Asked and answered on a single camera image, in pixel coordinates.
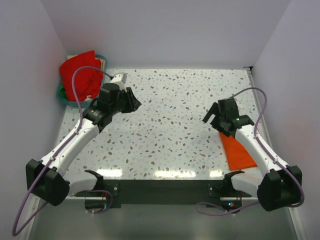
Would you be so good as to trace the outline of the orange t-shirt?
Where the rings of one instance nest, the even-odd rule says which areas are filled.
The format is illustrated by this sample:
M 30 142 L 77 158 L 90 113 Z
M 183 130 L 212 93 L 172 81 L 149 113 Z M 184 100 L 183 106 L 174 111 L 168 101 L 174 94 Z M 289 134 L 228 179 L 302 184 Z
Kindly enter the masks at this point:
M 257 164 L 247 150 L 232 136 L 219 134 L 231 171 L 256 168 Z

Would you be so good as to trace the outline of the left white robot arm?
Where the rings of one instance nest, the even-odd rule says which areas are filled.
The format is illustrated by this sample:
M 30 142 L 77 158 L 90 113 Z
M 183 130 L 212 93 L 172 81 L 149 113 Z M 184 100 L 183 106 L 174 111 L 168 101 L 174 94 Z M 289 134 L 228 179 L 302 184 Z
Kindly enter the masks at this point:
M 26 167 L 29 193 L 58 206 L 71 194 L 87 191 L 99 196 L 104 190 L 103 176 L 87 170 L 84 177 L 64 178 L 67 169 L 83 148 L 109 125 L 113 116 L 135 112 L 141 106 L 130 87 L 122 82 L 105 83 L 99 96 L 83 111 L 70 133 L 40 160 L 30 160 Z

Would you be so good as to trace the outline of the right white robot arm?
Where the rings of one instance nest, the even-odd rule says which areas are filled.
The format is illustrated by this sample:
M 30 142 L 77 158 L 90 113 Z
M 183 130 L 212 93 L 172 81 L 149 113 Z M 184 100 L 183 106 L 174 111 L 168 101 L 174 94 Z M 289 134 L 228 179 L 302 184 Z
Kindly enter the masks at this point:
M 260 137 L 255 124 L 248 115 L 240 115 L 234 98 L 221 99 L 212 104 L 203 118 L 219 133 L 240 143 L 256 163 L 262 179 L 246 174 L 242 170 L 225 174 L 218 190 L 233 197 L 244 192 L 258 199 L 268 212 L 292 207 L 302 199 L 302 171 L 290 166 Z

